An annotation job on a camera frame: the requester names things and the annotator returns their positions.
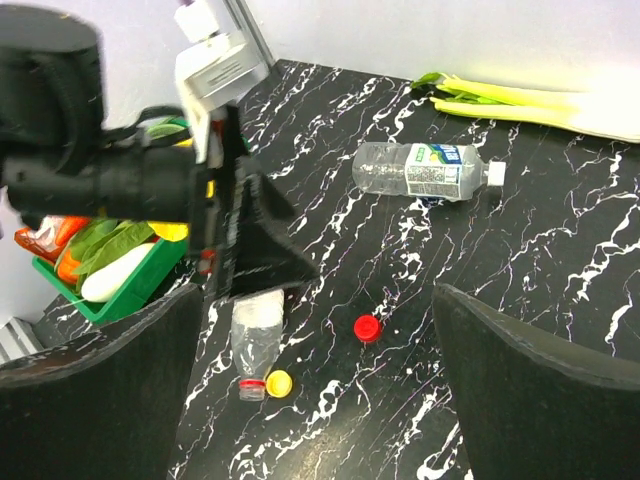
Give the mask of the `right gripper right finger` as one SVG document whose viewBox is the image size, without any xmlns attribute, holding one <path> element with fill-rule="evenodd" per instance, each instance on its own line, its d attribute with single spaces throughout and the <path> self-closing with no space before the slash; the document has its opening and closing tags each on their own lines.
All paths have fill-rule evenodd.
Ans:
<svg viewBox="0 0 640 480">
<path fill-rule="evenodd" d="M 433 319 L 476 479 L 636 479 L 639 365 L 505 315 L 451 285 Z"/>
</svg>

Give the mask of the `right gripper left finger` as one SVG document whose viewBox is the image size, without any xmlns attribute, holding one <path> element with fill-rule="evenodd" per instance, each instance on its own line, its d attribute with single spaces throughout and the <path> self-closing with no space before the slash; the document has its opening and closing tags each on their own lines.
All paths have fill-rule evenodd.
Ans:
<svg viewBox="0 0 640 480">
<path fill-rule="evenodd" d="M 4 479 L 164 479 L 201 327 L 187 284 L 1 367 Z"/>
</svg>

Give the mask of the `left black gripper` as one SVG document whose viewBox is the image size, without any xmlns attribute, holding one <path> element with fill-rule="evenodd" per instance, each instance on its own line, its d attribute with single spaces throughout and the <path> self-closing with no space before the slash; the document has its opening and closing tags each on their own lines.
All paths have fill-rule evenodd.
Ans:
<svg viewBox="0 0 640 480">
<path fill-rule="evenodd" d="M 194 151 L 168 137 L 152 140 L 138 130 L 68 173 L 54 168 L 51 151 L 14 148 L 4 155 L 4 184 L 9 203 L 22 214 L 187 225 L 188 255 L 211 277 L 212 293 L 226 294 L 232 276 L 234 298 L 316 280 L 318 267 L 288 233 L 295 209 L 247 157 L 234 105 L 221 122 L 209 124 L 204 149 L 213 153 L 215 146 L 222 148 L 219 166 L 197 162 Z"/>
</svg>

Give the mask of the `red cap water bottle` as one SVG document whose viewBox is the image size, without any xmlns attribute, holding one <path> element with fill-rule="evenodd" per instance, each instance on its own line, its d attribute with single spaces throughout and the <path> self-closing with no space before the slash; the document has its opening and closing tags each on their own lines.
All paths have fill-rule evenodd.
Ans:
<svg viewBox="0 0 640 480">
<path fill-rule="evenodd" d="M 262 401 L 265 397 L 266 378 L 279 356 L 284 299 L 280 289 L 234 302 L 231 347 L 243 401 Z"/>
</svg>

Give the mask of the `red bottle cap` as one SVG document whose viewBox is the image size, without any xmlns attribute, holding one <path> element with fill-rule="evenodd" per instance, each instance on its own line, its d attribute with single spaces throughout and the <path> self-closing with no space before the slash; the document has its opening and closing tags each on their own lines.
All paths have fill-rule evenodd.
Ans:
<svg viewBox="0 0 640 480">
<path fill-rule="evenodd" d="M 354 335 L 362 343 L 372 343 L 380 337 L 382 326 L 373 315 L 362 315 L 354 322 L 353 331 Z"/>
</svg>

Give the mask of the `yellow bottle cap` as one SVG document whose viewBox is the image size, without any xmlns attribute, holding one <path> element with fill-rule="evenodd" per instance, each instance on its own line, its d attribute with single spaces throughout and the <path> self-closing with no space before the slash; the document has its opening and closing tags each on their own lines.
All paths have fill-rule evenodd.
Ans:
<svg viewBox="0 0 640 480">
<path fill-rule="evenodd" d="M 293 379 L 284 370 L 272 371 L 266 379 L 266 391 L 273 398 L 285 398 L 293 390 Z"/>
</svg>

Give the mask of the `clear bottle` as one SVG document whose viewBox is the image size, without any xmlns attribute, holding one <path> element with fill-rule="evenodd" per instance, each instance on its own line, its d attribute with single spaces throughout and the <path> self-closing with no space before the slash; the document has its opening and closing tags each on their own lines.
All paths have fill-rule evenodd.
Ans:
<svg viewBox="0 0 640 480">
<path fill-rule="evenodd" d="M 352 177 L 363 192 L 467 201 L 483 186 L 504 185 L 506 164 L 485 162 L 472 145 L 366 142 L 359 146 Z"/>
</svg>

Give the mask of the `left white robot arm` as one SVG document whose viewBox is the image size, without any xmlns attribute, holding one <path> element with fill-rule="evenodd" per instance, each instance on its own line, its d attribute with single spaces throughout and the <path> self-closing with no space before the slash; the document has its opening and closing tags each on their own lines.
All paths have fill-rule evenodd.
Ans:
<svg viewBox="0 0 640 480">
<path fill-rule="evenodd" d="M 318 276 L 291 242 L 294 209 L 250 155 L 238 98 L 266 76 L 252 30 L 224 33 L 203 1 L 176 21 L 178 105 L 103 125 L 100 35 L 57 10 L 1 8 L 1 185 L 36 228 L 48 215 L 180 223 L 213 299 L 294 288 Z"/>
</svg>

